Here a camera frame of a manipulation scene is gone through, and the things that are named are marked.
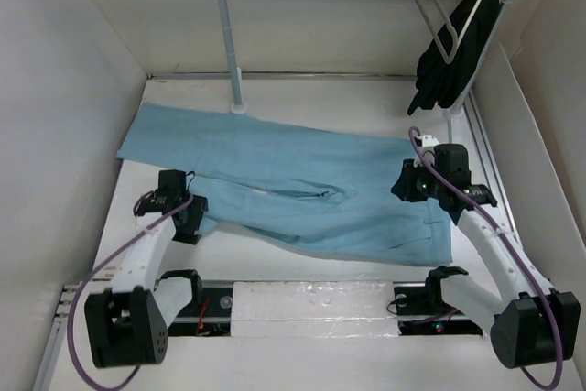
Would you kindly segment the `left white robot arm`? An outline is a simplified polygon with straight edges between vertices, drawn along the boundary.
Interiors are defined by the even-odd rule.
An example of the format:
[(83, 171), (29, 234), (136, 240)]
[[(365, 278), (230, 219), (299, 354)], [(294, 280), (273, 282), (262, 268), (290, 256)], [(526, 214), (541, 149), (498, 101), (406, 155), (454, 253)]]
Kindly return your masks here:
[(104, 291), (85, 301), (92, 361), (98, 368), (160, 364), (173, 321), (180, 312), (194, 314), (203, 306), (195, 269), (160, 270), (172, 242), (195, 245), (200, 239), (208, 202), (189, 191), (188, 177), (180, 170), (159, 172), (157, 188), (134, 208), (138, 239)]

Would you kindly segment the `white plastic hanger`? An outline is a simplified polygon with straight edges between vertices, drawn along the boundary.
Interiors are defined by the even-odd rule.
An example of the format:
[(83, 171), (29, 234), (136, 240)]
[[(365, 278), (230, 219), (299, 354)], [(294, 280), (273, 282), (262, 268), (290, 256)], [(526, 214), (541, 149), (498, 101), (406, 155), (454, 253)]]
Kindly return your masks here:
[(468, 17), (466, 18), (466, 20), (462, 26), (461, 33), (458, 35), (457, 42), (456, 42), (456, 50), (459, 48), (459, 46), (463, 42), (465, 34), (466, 34), (474, 16), (475, 16), (478, 8), (480, 7), (481, 3), (482, 3), (482, 0), (476, 0), (475, 3), (473, 4), (471, 12), (468, 15)]

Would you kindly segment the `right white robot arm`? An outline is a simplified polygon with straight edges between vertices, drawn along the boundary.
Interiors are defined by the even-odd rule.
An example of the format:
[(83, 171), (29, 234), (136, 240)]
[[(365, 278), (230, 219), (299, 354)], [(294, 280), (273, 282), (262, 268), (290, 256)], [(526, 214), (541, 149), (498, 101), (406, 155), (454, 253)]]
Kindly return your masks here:
[(416, 156), (403, 163), (391, 189), (401, 201), (435, 200), (483, 260), (497, 294), (482, 288), (458, 266), (429, 271), (419, 300), (436, 312), (455, 308), (486, 332), (500, 363), (524, 369), (561, 364), (574, 354), (581, 304), (560, 292), (531, 263), (506, 227), (497, 201), (484, 185), (472, 184), (468, 151), (416, 136)]

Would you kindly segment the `light blue trousers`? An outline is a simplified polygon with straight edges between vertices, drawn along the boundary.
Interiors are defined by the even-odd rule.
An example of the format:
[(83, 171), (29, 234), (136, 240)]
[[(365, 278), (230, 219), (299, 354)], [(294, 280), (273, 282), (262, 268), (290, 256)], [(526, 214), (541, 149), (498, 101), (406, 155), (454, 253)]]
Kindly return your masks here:
[(404, 202), (391, 191), (415, 155), (404, 139), (147, 103), (118, 155), (193, 172), (190, 190), (208, 201), (201, 234), (233, 223), (303, 255), (402, 266), (452, 260), (449, 215), (434, 200)]

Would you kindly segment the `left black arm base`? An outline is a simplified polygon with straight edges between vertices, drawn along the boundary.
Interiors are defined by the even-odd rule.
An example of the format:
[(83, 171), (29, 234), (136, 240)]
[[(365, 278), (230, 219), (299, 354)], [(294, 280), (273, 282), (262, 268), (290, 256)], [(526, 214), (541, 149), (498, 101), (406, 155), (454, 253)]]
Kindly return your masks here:
[(224, 337), (231, 335), (232, 283), (204, 283), (201, 304), (191, 302), (168, 329), (170, 337)]

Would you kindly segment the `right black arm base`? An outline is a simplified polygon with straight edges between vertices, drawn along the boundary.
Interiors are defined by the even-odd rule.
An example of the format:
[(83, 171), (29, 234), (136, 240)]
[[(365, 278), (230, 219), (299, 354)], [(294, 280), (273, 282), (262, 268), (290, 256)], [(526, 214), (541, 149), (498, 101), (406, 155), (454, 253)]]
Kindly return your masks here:
[(482, 329), (450, 305), (435, 304), (423, 283), (395, 283), (387, 311), (400, 336), (483, 336)]

